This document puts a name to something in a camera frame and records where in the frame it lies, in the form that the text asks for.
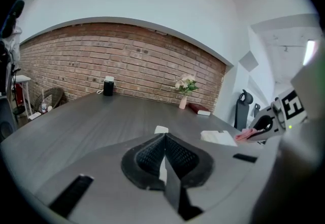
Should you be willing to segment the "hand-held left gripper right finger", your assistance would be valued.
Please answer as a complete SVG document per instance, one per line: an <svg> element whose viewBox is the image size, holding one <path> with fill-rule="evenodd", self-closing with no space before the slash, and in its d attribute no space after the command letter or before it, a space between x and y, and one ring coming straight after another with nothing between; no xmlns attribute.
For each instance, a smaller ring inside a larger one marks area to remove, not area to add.
<svg viewBox="0 0 325 224"><path fill-rule="evenodd" d="M166 134L165 195L175 211L165 214L165 224L251 224L265 181L255 168L265 152L255 143L187 143Z"/></svg>

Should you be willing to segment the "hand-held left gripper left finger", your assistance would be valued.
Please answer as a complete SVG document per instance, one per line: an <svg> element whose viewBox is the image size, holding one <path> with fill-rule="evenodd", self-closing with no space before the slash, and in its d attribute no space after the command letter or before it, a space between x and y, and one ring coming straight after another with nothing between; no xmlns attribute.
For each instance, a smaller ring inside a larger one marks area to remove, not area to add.
<svg viewBox="0 0 325 224"><path fill-rule="evenodd" d="M155 135L138 137L87 153L50 177L36 192L49 206L79 175L93 182L68 220L77 224L183 224L162 191L136 187L121 169L123 155Z"/></svg>

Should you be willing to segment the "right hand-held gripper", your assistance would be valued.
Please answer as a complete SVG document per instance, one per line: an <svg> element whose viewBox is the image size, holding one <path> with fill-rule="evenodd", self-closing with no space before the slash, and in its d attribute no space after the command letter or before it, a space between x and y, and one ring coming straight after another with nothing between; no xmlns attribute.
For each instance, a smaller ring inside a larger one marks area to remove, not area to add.
<svg viewBox="0 0 325 224"><path fill-rule="evenodd" d="M265 141L271 137L279 136L284 130L290 130L294 125L302 123L307 118L307 113L293 88L289 88L275 98L275 101L260 110L251 123L251 128L257 132L251 135L247 142ZM273 126L276 118L282 127Z"/></svg>

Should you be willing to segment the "pink cloth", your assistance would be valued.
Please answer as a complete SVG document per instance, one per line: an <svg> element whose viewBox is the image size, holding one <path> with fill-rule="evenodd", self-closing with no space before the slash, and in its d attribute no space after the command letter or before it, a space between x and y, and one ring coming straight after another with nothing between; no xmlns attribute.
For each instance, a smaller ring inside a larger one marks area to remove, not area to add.
<svg viewBox="0 0 325 224"><path fill-rule="evenodd" d="M258 133L258 130L254 128L243 129L240 134L234 137L234 139L236 142L247 141L251 136L253 136L256 133Z"/></svg>

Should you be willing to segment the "white telephone base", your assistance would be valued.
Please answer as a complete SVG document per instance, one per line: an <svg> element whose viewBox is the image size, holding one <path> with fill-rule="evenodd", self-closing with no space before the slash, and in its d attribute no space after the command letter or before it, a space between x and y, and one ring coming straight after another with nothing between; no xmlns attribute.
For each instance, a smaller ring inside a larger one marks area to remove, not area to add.
<svg viewBox="0 0 325 224"><path fill-rule="evenodd" d="M201 140L220 145L237 147L237 143L228 131L202 131Z"/></svg>

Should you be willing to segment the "dark red book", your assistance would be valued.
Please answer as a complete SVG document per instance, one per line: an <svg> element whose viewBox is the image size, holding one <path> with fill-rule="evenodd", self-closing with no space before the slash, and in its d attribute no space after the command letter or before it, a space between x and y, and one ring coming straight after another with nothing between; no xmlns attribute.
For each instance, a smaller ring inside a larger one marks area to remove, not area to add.
<svg viewBox="0 0 325 224"><path fill-rule="evenodd" d="M200 104L189 103L188 107L197 115L210 116L211 112Z"/></svg>

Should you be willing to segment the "ceiling light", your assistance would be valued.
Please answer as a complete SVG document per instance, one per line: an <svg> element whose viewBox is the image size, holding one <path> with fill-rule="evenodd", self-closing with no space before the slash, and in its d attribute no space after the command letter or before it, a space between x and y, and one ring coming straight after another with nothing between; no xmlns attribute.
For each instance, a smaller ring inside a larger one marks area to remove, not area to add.
<svg viewBox="0 0 325 224"><path fill-rule="evenodd" d="M314 54L314 49L315 49L315 40L308 40L306 44L306 50L305 50L305 55L303 59L303 65L307 65L308 62L311 60Z"/></svg>

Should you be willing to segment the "pale flower bouquet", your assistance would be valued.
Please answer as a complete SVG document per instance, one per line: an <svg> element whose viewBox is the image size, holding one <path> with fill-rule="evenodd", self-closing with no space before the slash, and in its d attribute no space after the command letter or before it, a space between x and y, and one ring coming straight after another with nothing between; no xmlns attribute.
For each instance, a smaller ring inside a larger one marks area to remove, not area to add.
<svg viewBox="0 0 325 224"><path fill-rule="evenodd" d="M182 95L198 90L196 79L193 75L183 75L175 84L175 90Z"/></svg>

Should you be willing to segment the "black cylinder white lid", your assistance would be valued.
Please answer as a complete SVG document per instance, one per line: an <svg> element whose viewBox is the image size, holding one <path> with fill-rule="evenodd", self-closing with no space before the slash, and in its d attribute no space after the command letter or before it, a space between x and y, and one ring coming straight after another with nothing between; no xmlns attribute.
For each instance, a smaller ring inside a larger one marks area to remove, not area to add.
<svg viewBox="0 0 325 224"><path fill-rule="evenodd" d="M102 90L98 90L97 94L103 94L104 96L110 97L114 92L114 77L106 76L104 79L104 87Z"/></svg>

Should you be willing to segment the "wicker chair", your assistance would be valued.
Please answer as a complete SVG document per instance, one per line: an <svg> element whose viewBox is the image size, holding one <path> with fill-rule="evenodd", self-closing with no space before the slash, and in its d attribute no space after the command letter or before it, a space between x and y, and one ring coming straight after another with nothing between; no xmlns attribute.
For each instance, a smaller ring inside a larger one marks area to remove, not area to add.
<svg viewBox="0 0 325 224"><path fill-rule="evenodd" d="M63 98L63 90L59 87L50 88L43 91L35 100L33 112L42 113L42 102L44 101L46 106L51 106L53 109L58 107Z"/></svg>

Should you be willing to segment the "black and white speaker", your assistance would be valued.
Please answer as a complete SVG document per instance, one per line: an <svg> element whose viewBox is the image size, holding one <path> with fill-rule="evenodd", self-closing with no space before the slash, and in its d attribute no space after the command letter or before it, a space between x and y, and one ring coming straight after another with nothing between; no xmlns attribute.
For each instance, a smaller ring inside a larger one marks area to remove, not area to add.
<svg viewBox="0 0 325 224"><path fill-rule="evenodd" d="M0 143L17 130L9 100L0 96Z"/></svg>

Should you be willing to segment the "red fire extinguisher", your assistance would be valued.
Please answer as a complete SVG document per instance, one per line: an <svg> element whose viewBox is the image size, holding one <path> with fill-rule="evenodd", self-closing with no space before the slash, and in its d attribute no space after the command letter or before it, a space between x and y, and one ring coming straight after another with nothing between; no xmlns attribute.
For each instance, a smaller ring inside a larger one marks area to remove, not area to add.
<svg viewBox="0 0 325 224"><path fill-rule="evenodd" d="M17 105L22 106L24 98L23 98L23 92L21 86L16 83L15 87L13 88L13 92L14 92L14 98L15 101L17 102Z"/></svg>

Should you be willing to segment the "white stand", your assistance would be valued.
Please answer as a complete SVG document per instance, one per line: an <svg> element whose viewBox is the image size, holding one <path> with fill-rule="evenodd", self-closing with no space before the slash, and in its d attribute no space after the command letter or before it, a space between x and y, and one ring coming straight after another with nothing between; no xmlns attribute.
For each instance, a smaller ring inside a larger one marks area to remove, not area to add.
<svg viewBox="0 0 325 224"><path fill-rule="evenodd" d="M23 112L26 112L27 117L29 117L32 115L31 101L30 101L29 87L28 87L28 83L31 80L31 78L25 75L18 75L18 76L14 76L13 80L14 81L12 85L12 91L14 95L14 101L16 103L16 107L13 110L15 119L17 120L17 116L22 114ZM20 99L17 97L16 85L18 85L22 90L21 100L23 101L23 106L20 106L18 104L18 101Z"/></svg>

